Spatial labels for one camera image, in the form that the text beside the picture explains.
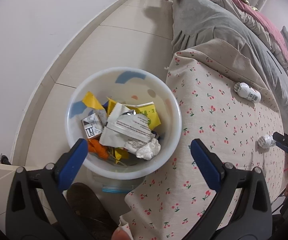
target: transparent plastic container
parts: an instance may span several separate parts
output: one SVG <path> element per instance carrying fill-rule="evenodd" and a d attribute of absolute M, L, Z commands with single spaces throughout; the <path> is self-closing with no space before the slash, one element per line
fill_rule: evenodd
<path fill-rule="evenodd" d="M 70 147 L 85 138 L 81 120 L 91 111 L 82 99 L 91 91 L 100 103 L 112 98 L 120 103 L 138 105 L 154 102 L 161 120 L 155 131 L 161 136 L 161 151 L 149 161 L 137 159 L 127 167 L 113 165 L 88 154 L 83 165 L 96 174 L 110 179 L 137 179 L 160 168 L 173 154 L 180 139 L 182 119 L 180 108 L 171 90 L 159 78 L 144 70 L 115 67 L 88 77 L 71 96 L 65 116 L 65 132 Z"/>

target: white bottle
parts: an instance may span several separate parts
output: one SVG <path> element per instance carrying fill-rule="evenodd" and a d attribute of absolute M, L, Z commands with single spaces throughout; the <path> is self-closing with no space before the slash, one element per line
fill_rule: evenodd
<path fill-rule="evenodd" d="M 275 140 L 273 139 L 273 136 L 268 134 L 261 136 L 257 142 L 263 149 L 275 146 Z"/>
<path fill-rule="evenodd" d="M 250 100 L 255 104 L 261 101 L 260 92 L 254 90 L 246 83 L 236 82 L 234 84 L 234 91 L 237 92 L 240 97 Z"/>

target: tile floor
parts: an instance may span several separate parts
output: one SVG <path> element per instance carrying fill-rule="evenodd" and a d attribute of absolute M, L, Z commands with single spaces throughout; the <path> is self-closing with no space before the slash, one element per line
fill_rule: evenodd
<path fill-rule="evenodd" d="M 67 104 L 74 89 L 88 76 L 102 69 L 128 66 L 165 81 L 164 68 L 172 59 L 171 39 L 171 2 L 128 0 L 114 11 L 86 39 L 58 78 L 38 118 L 26 165 L 44 167 L 69 150 L 64 131 Z M 89 185 L 116 222 L 129 211 L 125 195 L 102 192 L 100 183 L 92 180 L 92 173 L 84 166 L 75 181 Z M 49 220 L 55 221 L 44 193 L 40 195 Z"/>

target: pink quilt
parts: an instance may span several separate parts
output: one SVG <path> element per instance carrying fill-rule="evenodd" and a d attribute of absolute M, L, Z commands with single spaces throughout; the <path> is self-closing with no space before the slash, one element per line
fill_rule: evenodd
<path fill-rule="evenodd" d="M 259 22 L 263 28 L 276 40 L 276 43 L 281 49 L 281 52 L 288 64 L 288 49 L 285 45 L 285 40 L 280 31 L 274 26 L 274 24 L 263 14 L 254 11 L 249 5 L 243 3 L 241 0 L 232 1 L 238 8 L 251 15 L 257 22 Z"/>

